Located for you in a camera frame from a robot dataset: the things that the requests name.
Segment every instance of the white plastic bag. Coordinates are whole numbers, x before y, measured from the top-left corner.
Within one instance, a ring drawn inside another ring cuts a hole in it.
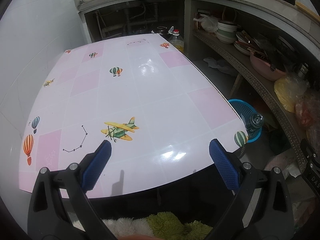
[[[194,21],[196,22],[201,22],[201,27],[209,33],[214,33],[216,30],[218,30],[218,18],[213,17],[213,16],[207,16],[205,14],[200,14],[203,18],[201,19],[196,19],[193,18]]]
[[[209,67],[216,68],[222,73],[225,73],[234,77],[238,75],[238,71],[233,66],[231,66],[225,59],[219,59],[218,61],[216,61],[212,57],[207,57],[207,58],[204,58],[203,61],[207,62]]]

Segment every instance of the yellow liquid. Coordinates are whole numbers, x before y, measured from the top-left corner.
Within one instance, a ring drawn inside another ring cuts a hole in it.
[[[183,46],[175,45],[174,47],[175,47],[178,51],[180,51],[181,53],[183,53]]]

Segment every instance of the pink and white tabletop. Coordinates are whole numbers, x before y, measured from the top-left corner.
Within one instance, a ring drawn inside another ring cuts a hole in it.
[[[235,151],[240,134],[246,141],[226,99],[160,35],[100,41],[63,53],[41,87],[22,140],[19,187],[32,192],[42,167],[79,163],[107,139],[111,158],[87,196],[146,190],[213,164],[214,138]]]

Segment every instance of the shelf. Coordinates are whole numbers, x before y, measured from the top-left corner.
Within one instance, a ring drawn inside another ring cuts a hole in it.
[[[259,93],[290,141],[291,147],[297,155],[300,171],[303,172],[307,162],[300,149],[300,142],[306,137],[306,133],[299,127],[295,115],[286,111],[281,105],[273,89],[274,82],[267,80],[255,71],[251,66],[250,58],[240,53],[233,44],[225,44],[203,30],[194,30],[193,35],[228,61]]]

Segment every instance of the white fluffy fabric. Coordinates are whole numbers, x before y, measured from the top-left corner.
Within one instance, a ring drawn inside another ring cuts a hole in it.
[[[102,221],[116,237],[131,235],[154,236],[145,218],[135,220],[132,218],[120,218],[118,220],[103,219]],[[79,220],[73,222],[73,226],[85,231]]]

